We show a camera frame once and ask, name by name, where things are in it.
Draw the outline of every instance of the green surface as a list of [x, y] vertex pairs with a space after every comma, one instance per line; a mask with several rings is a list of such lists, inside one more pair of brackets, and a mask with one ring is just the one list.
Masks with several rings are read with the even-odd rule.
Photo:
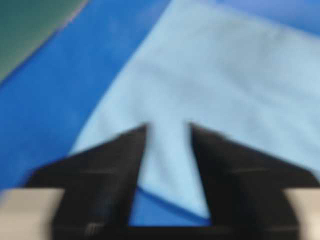
[[0, 0], [0, 83], [87, 0]]

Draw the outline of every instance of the blue surface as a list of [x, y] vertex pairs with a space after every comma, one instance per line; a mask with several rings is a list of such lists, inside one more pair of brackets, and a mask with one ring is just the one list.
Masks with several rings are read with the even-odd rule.
[[[250, 14], [320, 34], [317, 0], [220, 0]], [[0, 190], [65, 156], [116, 74], [168, 0], [92, 0], [0, 86]], [[138, 189], [131, 225], [208, 225]]]
[[320, 0], [209, 0], [320, 35]]
[[195, 227], [209, 226], [211, 221], [138, 188], [129, 224], [132, 226]]

